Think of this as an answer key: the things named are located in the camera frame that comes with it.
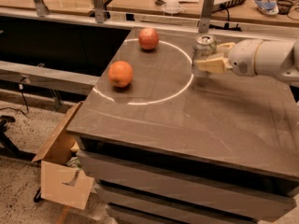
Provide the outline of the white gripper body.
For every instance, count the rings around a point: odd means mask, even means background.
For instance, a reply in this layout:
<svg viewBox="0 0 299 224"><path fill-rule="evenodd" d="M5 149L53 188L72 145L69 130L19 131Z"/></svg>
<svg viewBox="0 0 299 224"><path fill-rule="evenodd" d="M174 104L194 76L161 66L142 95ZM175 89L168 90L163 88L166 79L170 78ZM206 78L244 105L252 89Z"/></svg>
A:
<svg viewBox="0 0 299 224"><path fill-rule="evenodd" d="M246 39L236 43L228 53L228 60L233 72L238 76L254 77L255 55L258 47L263 43L261 39Z"/></svg>

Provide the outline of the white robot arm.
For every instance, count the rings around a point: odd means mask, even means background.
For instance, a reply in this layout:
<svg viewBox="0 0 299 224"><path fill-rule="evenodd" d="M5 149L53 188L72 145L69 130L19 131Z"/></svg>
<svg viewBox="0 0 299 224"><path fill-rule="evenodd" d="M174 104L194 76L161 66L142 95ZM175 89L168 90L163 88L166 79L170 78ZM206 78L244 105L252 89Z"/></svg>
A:
<svg viewBox="0 0 299 224"><path fill-rule="evenodd" d="M298 41L245 39L205 50L192 66L199 76L232 71L241 77L268 76L299 87L298 49Z"/></svg>

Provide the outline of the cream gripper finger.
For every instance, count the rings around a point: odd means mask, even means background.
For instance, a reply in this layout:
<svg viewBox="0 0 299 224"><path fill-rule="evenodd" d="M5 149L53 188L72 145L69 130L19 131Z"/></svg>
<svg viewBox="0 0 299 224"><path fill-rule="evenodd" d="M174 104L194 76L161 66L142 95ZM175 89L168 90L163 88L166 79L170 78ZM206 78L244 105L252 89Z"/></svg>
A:
<svg viewBox="0 0 299 224"><path fill-rule="evenodd" d="M224 57L195 60L193 67L195 71L208 72L210 74L224 74L233 68L229 60Z"/></svg>
<svg viewBox="0 0 299 224"><path fill-rule="evenodd" d="M235 46L235 42L221 43L217 46L216 51L224 57L228 56L229 51Z"/></svg>

